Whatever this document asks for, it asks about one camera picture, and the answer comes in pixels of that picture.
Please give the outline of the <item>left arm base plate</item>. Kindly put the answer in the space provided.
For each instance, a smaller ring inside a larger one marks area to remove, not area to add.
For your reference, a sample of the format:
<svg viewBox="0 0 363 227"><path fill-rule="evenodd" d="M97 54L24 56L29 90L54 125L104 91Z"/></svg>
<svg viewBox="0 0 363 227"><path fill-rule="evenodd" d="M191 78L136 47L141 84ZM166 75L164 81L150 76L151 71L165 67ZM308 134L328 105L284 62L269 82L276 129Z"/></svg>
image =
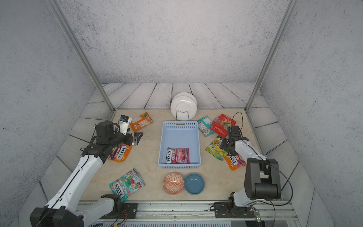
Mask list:
<svg viewBox="0 0 363 227"><path fill-rule="evenodd" d="M101 219L135 219L138 209L136 202L124 202L114 205L113 210Z"/></svg>

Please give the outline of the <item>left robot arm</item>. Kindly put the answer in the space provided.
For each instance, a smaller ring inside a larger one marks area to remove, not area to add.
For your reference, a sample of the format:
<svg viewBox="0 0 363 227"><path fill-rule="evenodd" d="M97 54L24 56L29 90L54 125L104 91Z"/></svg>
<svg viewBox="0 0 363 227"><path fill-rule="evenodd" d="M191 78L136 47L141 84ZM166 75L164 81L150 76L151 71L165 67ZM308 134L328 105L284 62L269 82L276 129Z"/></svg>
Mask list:
<svg viewBox="0 0 363 227"><path fill-rule="evenodd" d="M77 210L81 196L96 172L113 150L122 144L138 145L142 132L129 132L129 123L104 121L95 126L95 135L83 149L82 157L70 177L42 208L30 215L33 227L87 227L100 218L127 218L119 195L105 194L95 203Z"/></svg>

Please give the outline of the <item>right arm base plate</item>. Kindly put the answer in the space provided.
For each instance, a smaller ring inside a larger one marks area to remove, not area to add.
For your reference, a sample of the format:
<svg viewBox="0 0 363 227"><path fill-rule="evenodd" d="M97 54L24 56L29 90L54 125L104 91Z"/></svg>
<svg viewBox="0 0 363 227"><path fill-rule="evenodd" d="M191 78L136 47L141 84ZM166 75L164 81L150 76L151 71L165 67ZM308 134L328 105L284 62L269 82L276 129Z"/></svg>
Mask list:
<svg viewBox="0 0 363 227"><path fill-rule="evenodd" d="M209 208L215 218L255 218L253 209L236 207L228 202L215 202Z"/></svg>

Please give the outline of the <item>green yellow Fox's candy bag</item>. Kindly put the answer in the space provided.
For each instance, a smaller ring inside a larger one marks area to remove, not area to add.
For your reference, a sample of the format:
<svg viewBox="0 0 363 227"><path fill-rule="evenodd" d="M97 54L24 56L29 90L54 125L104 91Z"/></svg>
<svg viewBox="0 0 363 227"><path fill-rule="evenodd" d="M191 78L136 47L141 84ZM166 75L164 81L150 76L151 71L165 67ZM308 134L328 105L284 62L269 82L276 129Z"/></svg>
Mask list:
<svg viewBox="0 0 363 227"><path fill-rule="evenodd" d="M227 156L227 152L220 148L224 138L221 136L217 136L206 148L205 150L217 158L218 160L224 160L225 156Z"/></svg>

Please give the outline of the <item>teal Fox's candy bag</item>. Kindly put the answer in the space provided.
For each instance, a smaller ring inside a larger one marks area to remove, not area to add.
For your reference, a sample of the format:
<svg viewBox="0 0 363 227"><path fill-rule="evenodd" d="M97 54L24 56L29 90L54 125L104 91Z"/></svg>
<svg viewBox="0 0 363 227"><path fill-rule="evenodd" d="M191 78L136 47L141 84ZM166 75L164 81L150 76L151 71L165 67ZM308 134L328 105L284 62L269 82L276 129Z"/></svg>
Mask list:
<svg viewBox="0 0 363 227"><path fill-rule="evenodd" d="M124 202L132 194L145 185L145 181L143 180L141 174L135 168L133 168L131 171L116 181L110 183L109 186L112 190L112 193L120 196L121 201Z"/></svg>

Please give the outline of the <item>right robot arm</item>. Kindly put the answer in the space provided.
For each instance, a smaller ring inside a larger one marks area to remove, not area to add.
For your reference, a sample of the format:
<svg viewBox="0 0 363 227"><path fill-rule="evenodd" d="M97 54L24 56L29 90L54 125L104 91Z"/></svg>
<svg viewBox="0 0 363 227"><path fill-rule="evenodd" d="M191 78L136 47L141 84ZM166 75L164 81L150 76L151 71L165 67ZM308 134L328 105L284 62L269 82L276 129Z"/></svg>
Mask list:
<svg viewBox="0 0 363 227"><path fill-rule="evenodd" d="M281 198L280 171L278 162L258 153L251 142L242 136L238 126L228 127L228 136L223 139L221 149L231 156L240 156L246 162L244 188L231 193L228 210L247 209L256 202Z"/></svg>

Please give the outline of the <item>light blue plastic basket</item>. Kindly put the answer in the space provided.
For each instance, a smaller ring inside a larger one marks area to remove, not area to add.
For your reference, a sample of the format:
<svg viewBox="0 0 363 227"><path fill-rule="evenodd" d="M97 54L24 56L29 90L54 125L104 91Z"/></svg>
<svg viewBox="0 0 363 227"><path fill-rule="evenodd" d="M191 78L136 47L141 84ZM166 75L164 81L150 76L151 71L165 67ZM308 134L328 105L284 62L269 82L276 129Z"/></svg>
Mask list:
<svg viewBox="0 0 363 227"><path fill-rule="evenodd" d="M168 164L168 148L188 148L189 164ZM199 128L197 121L163 122L158 165L164 169L199 168L201 165Z"/></svg>

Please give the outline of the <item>purple Fox's berries candy bag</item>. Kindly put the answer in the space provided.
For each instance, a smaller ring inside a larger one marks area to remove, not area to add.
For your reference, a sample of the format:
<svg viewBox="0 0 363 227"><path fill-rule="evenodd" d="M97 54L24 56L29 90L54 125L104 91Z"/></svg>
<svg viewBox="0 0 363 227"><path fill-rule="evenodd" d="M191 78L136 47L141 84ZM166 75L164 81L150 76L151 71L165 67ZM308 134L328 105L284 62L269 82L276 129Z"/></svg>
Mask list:
<svg viewBox="0 0 363 227"><path fill-rule="evenodd" d="M166 164L190 164L189 148L168 148Z"/></svg>

